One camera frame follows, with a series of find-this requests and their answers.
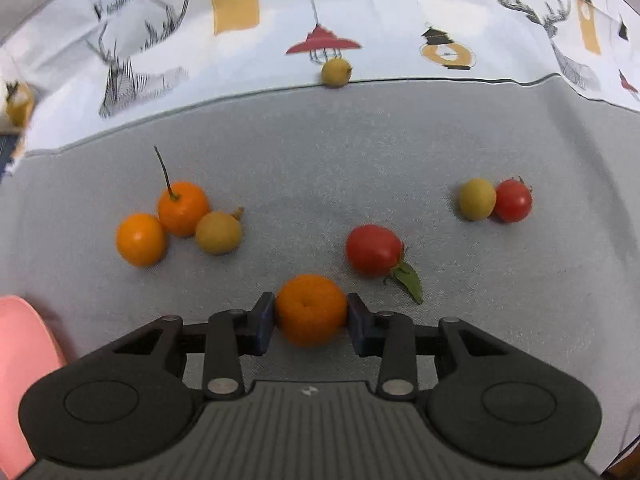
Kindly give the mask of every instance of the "red cherry tomato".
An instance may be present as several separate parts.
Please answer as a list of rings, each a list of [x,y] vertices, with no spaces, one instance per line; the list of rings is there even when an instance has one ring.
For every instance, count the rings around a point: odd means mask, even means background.
[[[347,238],[347,259],[365,276],[385,276],[402,258],[402,242],[393,231],[379,225],[356,227]]]
[[[524,182],[510,178],[495,188],[494,212],[507,223],[524,220],[531,212],[533,197]]]

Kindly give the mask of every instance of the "pink plastic object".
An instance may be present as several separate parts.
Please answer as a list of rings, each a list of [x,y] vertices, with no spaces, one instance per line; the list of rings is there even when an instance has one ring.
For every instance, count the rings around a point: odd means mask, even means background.
[[[39,378],[65,364],[58,343],[33,307],[0,298],[0,469],[13,480],[33,455],[18,424],[18,405]]]

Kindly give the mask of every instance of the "orange fruit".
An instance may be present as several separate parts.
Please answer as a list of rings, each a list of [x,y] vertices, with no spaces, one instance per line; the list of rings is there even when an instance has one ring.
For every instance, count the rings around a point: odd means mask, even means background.
[[[126,217],[116,231],[120,256],[136,267],[157,263],[166,251],[166,234],[160,221],[147,213]]]
[[[295,345],[327,343],[346,324],[347,297],[329,278],[300,274],[280,289],[276,319]]]
[[[196,225],[211,208],[204,191],[191,182],[174,182],[170,193],[158,199],[158,218],[164,228],[179,237],[193,236]]]

